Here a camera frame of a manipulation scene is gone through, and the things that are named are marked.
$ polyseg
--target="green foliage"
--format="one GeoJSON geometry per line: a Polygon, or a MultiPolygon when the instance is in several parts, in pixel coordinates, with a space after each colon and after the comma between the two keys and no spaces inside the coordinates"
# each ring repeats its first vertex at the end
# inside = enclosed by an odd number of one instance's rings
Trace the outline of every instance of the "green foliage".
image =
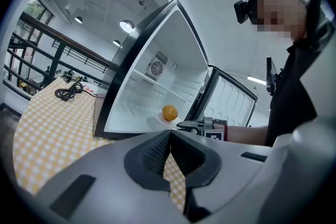
{"type": "Polygon", "coordinates": [[[38,15],[40,15],[43,10],[44,10],[44,8],[41,5],[41,3],[39,3],[38,1],[34,1],[34,2],[31,2],[27,5],[24,12],[36,19],[38,17],[38,15]]]}

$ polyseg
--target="yellow and white tablecloth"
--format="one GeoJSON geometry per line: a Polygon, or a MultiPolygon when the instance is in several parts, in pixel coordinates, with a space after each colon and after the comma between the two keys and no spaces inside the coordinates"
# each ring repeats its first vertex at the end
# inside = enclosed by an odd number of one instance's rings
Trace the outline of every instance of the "yellow and white tablecloth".
{"type": "MultiPolygon", "coordinates": [[[[85,153],[114,142],[93,137],[94,97],[81,93],[67,102],[56,98],[55,90],[70,85],[58,78],[38,92],[18,123],[13,143],[15,175],[18,184],[33,195],[85,153]]],[[[185,178],[172,155],[164,178],[171,183],[173,202],[183,210],[185,178]]]]}

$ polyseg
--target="floor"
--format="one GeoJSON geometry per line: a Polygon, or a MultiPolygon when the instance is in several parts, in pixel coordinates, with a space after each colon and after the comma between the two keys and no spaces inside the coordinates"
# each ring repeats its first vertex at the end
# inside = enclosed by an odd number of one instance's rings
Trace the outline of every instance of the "floor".
{"type": "Polygon", "coordinates": [[[13,140],[19,119],[7,109],[0,111],[0,161],[10,179],[14,181],[16,179],[13,167],[13,140]]]}

